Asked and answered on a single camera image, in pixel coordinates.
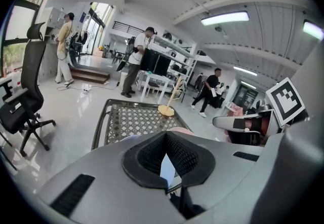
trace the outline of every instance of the office chair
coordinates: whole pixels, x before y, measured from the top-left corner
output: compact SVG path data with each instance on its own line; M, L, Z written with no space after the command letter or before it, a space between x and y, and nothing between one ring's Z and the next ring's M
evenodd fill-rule
M36 133L36 129L47 124L53 124L54 126L56 125L54 120L39 122L35 115L35 113L40 110L44 103L44 98L37 85L39 67L41 65L46 47L46 42L43 41L43 36L39 31L43 24L44 22L35 24L27 31L29 42L26 45L21 72L22 90L19 90L17 93L12 95L10 88L8 87L8 83L11 81L11 79L4 81L0 85L0 87L4 87L7 95L9 95L9 98L5 100L5 104L0 108L0 122L3 127L9 133L15 134L24 127L25 123L28 124L27 131L19 149L19 152L23 157L26 156L24 148L32 133L36 136L45 150L48 151L50 149L49 146L44 144L44 142L40 139Z

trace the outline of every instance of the ceiling light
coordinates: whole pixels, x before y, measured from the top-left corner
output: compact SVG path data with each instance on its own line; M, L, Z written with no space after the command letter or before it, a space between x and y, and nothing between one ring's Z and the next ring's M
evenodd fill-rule
M316 37L319 40L322 40L324 38L323 30L313 23L305 22L303 30L304 32Z
M236 66L234 66L233 68L235 70L239 70L239 71L242 71L242 72L246 72L246 73L252 74L253 76L257 76L257 74L255 72L251 72L249 70L246 70L246 69L243 69L243 68L240 68L240 67L236 67Z
M243 82L243 81L241 81L241 83L242 83L242 84L245 84L246 86L249 86L249 87L251 87L251 88L253 88L253 89L256 89L256 88L257 88L257 87L254 87L253 85L248 84L248 83Z
M201 22L204 26L209 26L218 23L232 22L232 21L249 21L249 15L246 11L232 12L227 14L216 15L206 19L202 19Z

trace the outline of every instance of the doorway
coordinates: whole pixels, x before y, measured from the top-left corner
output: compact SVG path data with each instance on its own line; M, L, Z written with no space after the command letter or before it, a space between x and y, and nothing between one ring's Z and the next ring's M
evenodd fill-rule
M252 104L257 97L258 92L244 85L240 85L233 99L233 103L242 107L243 111L247 111L252 107Z

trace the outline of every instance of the floor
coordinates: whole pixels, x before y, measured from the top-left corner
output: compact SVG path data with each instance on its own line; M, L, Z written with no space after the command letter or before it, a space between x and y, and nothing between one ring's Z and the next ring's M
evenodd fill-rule
M75 80L72 85L75 89L64 91L57 90L60 86L62 85L56 84L54 79L49 79L39 86L45 99L39 111L42 117L40 120L54 119L57 123L56 127L47 125L39 130L40 137L51 148L48 152L32 135L25 147L27 156L23 158L19 154L23 136L20 133L11 135L4 129L0 129L14 148L1 138L0 145L18 171L14 171L8 163L6 165L12 172L14 180L34 193L37 193L38 189L53 175L90 151L94 131L105 101L109 98L127 99L120 95L121 86L116 87L116 81L110 81L106 85L95 84L111 90L94 87L89 94L84 94L83 89L93 86L93 83ZM140 96L141 93L137 92L128 100L139 101ZM224 131L211 124L216 110L208 107L207 118L203 118L198 114L202 101L197 104L195 110L190 107L194 96L196 93L188 91L183 103L177 100L172 106L197 136L224 141ZM166 104L167 101L167 98L163 98L162 104ZM156 103L155 95L149 94L144 102Z
M112 58L102 58L99 56L81 56L78 63L99 68L112 67L115 65L112 64Z

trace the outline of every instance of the wooden base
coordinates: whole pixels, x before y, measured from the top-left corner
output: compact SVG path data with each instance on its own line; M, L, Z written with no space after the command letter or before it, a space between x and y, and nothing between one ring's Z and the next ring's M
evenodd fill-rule
M157 110L164 116L171 117L174 115L174 110L166 105L160 105Z

